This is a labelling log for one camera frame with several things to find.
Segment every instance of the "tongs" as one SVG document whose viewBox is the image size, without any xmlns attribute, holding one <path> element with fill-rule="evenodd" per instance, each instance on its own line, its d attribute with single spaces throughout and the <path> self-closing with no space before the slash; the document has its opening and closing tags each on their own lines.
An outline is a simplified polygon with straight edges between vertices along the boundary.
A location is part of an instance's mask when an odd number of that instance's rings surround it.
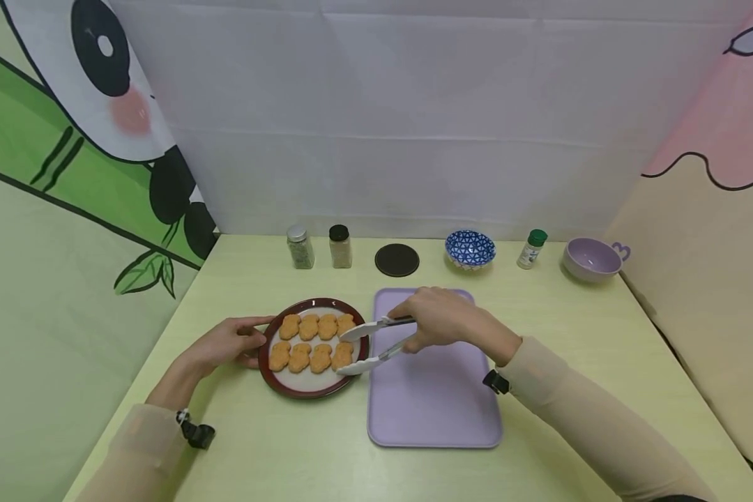
<svg viewBox="0 0 753 502">
<path fill-rule="evenodd" d="M 375 333 L 382 328 L 401 326 L 402 324 L 412 324 L 414 322 L 416 322 L 416 320 L 413 318 L 413 316 L 397 317 L 396 319 L 391 319 L 390 317 L 382 317 L 382 319 L 379 319 L 378 321 L 360 324 L 359 326 L 355 326 L 354 328 L 349 329 L 349 331 L 340 335 L 340 340 L 341 342 L 351 342 L 352 340 L 367 337 L 368 335 Z M 399 352 L 402 352 L 402 347 L 404 343 L 407 342 L 408 338 L 410 337 L 402 338 L 401 340 L 399 340 L 399 342 L 391 345 L 391 347 L 385 350 L 385 352 L 381 353 L 378 356 L 375 356 L 375 358 L 356 361 L 356 363 L 338 368 L 335 373 L 339 375 L 351 376 L 359 375 L 365 373 L 366 371 L 371 371 L 376 368 L 376 366 L 384 363 L 388 359 L 391 359 Z"/>
</svg>

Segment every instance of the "black coaster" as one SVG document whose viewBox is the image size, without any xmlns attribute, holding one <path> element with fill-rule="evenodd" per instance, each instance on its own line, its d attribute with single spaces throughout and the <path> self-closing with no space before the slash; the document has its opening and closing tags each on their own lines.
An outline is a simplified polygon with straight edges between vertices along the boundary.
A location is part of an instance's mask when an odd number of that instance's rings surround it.
<svg viewBox="0 0 753 502">
<path fill-rule="evenodd" d="M 404 244 L 387 244 L 374 256 L 376 268 L 391 277 L 406 277 L 418 270 L 420 260 L 413 248 Z"/>
</svg>

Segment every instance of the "hand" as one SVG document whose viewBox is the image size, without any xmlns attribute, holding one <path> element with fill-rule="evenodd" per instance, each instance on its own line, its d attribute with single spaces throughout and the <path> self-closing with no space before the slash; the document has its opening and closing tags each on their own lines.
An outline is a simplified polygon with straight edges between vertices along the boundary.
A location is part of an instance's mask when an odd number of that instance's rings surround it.
<svg viewBox="0 0 753 502">
<path fill-rule="evenodd" d="M 418 331 L 404 344 L 404 352 L 418 353 L 430 345 L 467 342 L 476 345 L 499 366 L 508 364 L 522 339 L 491 313 L 440 287 L 420 287 L 388 317 L 413 316 Z"/>
<path fill-rule="evenodd" d="M 273 319 L 273 316 L 224 319 L 195 340 L 181 354 L 181 358 L 188 364 L 197 366 L 204 377 L 211 374 L 217 366 L 233 360 L 248 368 L 257 368 L 259 359 L 254 350 L 265 343 L 265 335 L 255 326 L 270 323 Z"/>
</svg>

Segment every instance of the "white backdrop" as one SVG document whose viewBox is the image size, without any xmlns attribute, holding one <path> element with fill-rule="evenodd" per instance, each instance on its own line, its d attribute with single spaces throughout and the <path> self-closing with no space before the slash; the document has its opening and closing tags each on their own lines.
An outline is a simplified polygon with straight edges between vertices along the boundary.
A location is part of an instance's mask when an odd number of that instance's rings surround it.
<svg viewBox="0 0 753 502">
<path fill-rule="evenodd" d="M 753 0 L 112 0 L 224 233 L 599 234 Z"/>
</svg>

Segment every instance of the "pink cartoon illustration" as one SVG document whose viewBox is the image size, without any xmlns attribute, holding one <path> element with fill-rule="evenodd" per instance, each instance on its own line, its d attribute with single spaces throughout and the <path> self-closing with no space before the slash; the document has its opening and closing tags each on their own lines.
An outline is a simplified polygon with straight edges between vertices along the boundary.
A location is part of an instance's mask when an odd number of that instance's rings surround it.
<svg viewBox="0 0 753 502">
<path fill-rule="evenodd" d="M 725 49 L 714 75 L 642 176 L 696 169 L 696 162 L 681 165 L 691 155 L 703 160 L 718 188 L 753 186 L 753 15 L 746 27 Z"/>
</svg>

